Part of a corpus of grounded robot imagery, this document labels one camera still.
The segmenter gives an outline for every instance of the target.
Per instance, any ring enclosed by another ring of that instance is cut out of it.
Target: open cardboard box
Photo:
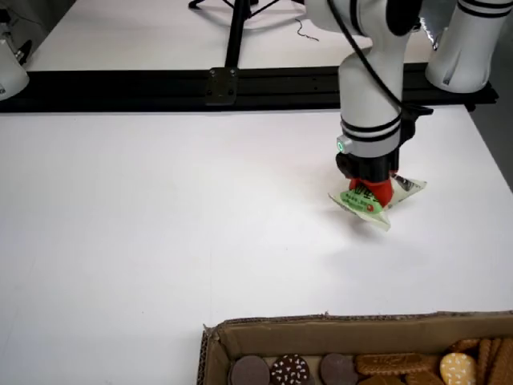
[[[328,353],[441,354],[460,339],[505,336],[513,336],[513,311],[235,319],[205,330],[197,385],[226,385],[231,365],[245,355],[271,364],[278,356],[299,354],[321,385],[318,367]]]

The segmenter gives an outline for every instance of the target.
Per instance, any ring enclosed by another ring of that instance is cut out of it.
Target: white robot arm
[[[32,42],[27,42],[15,54],[6,40],[0,39],[0,100],[18,94],[29,83],[29,76],[22,67]]]
[[[416,118],[432,112],[401,101],[406,44],[422,0],[306,0],[305,5],[317,27],[341,30],[355,49],[338,74],[343,134],[337,139],[337,165],[384,206],[392,197],[390,174],[398,170],[399,148],[414,135]],[[360,51],[352,34],[371,38],[372,48]]]
[[[476,92],[490,77],[491,56],[512,0],[458,0],[449,27],[426,69],[436,87],[455,93]]]

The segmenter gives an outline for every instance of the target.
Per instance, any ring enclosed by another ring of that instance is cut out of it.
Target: black tripod
[[[198,4],[204,0],[193,0],[189,3],[189,8],[198,10]],[[233,8],[232,25],[230,26],[230,37],[228,39],[228,49],[226,52],[225,67],[237,67],[239,63],[240,44],[242,43],[242,33],[244,31],[244,22],[260,12],[267,10],[270,6],[276,4],[280,0],[272,0],[269,4],[262,6],[254,12],[251,6],[258,4],[258,0],[235,0],[232,5],[228,0],[222,0],[225,4]],[[305,0],[291,0],[298,4],[305,4]]]

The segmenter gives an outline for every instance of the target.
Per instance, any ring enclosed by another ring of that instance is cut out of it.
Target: white cylindrical robot link
[[[512,0],[458,0],[426,69],[436,87],[454,93],[476,92],[490,77],[491,56]]]
[[[0,100],[18,94],[29,83],[29,77],[14,56],[7,41],[0,40]]]
[[[341,17],[344,19],[345,26],[353,35],[361,35],[360,31],[353,28],[351,18],[351,1],[350,0],[335,0],[337,9],[341,11]],[[331,32],[340,33],[340,27],[335,20],[335,17],[329,9],[326,0],[305,0],[306,14],[312,23],[317,28],[322,30],[329,30]]]

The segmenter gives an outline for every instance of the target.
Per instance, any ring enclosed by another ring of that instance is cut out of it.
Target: plastic snack bag
[[[407,197],[411,197],[423,190],[427,185],[427,182],[406,179],[397,174],[391,176],[390,179],[394,195],[390,203],[385,207],[380,205],[373,193],[363,184],[358,185],[353,190],[347,190],[340,194],[330,194],[329,197],[345,211],[349,211],[364,221],[368,221],[380,229],[388,231],[390,229],[390,221],[386,211],[401,203]]]

